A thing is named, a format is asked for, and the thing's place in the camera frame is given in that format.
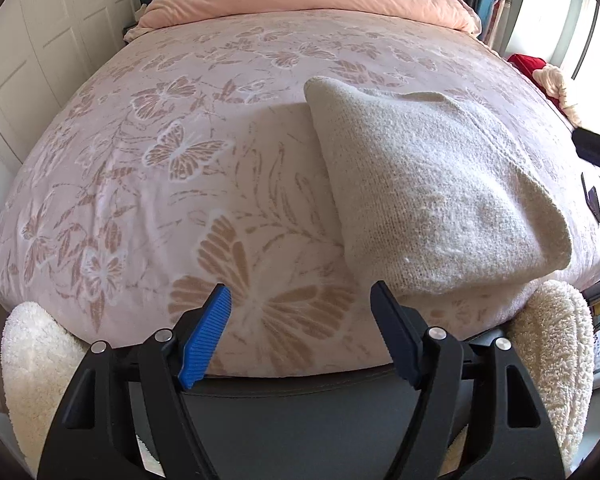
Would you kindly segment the white fleece sleeve left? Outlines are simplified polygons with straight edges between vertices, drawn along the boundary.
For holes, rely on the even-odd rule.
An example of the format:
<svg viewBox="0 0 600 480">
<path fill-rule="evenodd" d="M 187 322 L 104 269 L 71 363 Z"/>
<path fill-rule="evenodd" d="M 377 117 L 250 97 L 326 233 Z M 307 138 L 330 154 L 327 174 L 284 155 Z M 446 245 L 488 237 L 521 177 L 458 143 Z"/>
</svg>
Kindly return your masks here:
<svg viewBox="0 0 600 480">
<path fill-rule="evenodd" d="M 35 302 L 18 304 L 1 340 L 1 368 L 9 420 L 24 461 L 38 471 L 46 434 L 86 351 Z"/>
</svg>

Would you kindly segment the white fleece sleeve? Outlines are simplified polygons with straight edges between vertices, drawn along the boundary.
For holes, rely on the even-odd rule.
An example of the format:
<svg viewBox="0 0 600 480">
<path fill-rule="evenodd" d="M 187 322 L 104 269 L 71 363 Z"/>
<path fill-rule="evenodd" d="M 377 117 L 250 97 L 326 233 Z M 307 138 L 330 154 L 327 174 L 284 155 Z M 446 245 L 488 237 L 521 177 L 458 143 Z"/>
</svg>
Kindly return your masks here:
<svg viewBox="0 0 600 480">
<path fill-rule="evenodd" d="M 46 434 L 86 351 L 35 302 L 18 304 L 1 340 L 1 368 L 9 420 L 24 461 L 38 471 Z"/>
<path fill-rule="evenodd" d="M 594 334 L 580 290 L 558 280 L 532 282 L 520 292 L 487 294 L 460 307 L 451 325 L 460 336 L 504 327 L 527 367 L 552 422 L 565 470 L 583 438 L 593 392 Z"/>
</svg>

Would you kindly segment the dark leather bed frame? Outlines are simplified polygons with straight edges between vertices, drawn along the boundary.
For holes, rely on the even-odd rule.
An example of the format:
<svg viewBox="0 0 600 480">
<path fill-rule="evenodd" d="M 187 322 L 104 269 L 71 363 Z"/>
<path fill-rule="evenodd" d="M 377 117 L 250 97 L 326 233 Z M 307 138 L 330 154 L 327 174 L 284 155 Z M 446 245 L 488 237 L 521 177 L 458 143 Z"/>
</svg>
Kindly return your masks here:
<svg viewBox="0 0 600 480">
<path fill-rule="evenodd" d="M 417 399 L 390 365 L 308 377 L 206 378 L 183 396 L 222 479 L 380 479 Z"/>
</svg>

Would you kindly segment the white fleece sleeve right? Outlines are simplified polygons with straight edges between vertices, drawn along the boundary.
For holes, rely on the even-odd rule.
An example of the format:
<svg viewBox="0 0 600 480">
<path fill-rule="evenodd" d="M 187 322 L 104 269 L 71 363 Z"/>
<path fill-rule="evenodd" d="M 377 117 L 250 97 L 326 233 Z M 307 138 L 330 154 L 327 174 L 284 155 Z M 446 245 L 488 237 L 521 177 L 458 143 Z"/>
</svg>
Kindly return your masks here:
<svg viewBox="0 0 600 480">
<path fill-rule="evenodd" d="M 593 392 L 594 334 L 580 290 L 558 280 L 532 282 L 520 292 L 487 294 L 460 307 L 451 325 L 460 336 L 504 327 L 527 367 L 552 422 L 565 470 L 583 438 Z"/>
</svg>

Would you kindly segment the cream knotted blanket on sill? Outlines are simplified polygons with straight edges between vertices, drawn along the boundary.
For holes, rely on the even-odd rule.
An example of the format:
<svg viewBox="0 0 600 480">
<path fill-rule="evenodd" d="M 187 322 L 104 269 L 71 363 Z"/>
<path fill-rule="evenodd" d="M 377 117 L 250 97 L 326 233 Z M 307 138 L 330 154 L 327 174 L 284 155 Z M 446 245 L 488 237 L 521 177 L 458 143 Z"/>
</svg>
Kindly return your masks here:
<svg viewBox="0 0 600 480">
<path fill-rule="evenodd" d="M 571 78 L 567 77 L 559 67 L 545 64 L 539 70 L 532 72 L 532 79 L 548 98 L 557 102 L 558 110 L 567 117 L 571 125 L 575 127 L 582 125 L 579 99 Z"/>
</svg>

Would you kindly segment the red cushion on sill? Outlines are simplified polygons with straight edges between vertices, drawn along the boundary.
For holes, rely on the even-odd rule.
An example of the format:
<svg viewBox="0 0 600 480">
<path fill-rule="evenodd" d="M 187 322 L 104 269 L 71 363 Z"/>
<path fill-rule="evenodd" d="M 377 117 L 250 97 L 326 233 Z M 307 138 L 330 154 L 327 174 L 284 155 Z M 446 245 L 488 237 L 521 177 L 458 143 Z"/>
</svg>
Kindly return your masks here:
<svg viewBox="0 0 600 480">
<path fill-rule="evenodd" d="M 526 76 L 558 110 L 562 109 L 560 98 L 565 91 L 565 77 L 558 67 L 525 54 L 509 55 L 507 62 Z"/>
</svg>

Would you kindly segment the black smartphone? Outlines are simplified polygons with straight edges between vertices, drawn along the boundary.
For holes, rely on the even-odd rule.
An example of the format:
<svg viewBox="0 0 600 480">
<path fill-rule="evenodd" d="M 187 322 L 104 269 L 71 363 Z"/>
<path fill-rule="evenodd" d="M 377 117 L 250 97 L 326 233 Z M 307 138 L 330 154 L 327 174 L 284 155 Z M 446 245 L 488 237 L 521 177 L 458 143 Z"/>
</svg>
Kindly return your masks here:
<svg viewBox="0 0 600 480">
<path fill-rule="evenodd" d="M 595 221 L 600 224 L 600 199 L 598 198 L 597 188 L 584 172 L 581 174 L 581 184 L 586 206 L 591 211 Z"/>
</svg>

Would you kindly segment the cream sweater with black hearts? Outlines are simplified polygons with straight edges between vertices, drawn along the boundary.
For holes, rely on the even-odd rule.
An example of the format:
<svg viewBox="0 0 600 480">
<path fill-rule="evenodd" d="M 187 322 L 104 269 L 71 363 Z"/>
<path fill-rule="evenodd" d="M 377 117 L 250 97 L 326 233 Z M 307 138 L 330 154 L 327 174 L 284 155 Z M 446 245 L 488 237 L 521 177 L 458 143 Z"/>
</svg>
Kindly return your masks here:
<svg viewBox="0 0 600 480">
<path fill-rule="evenodd" d="M 567 220 L 480 105 L 314 77 L 304 86 L 360 284 L 398 295 L 526 284 L 570 263 Z"/>
</svg>

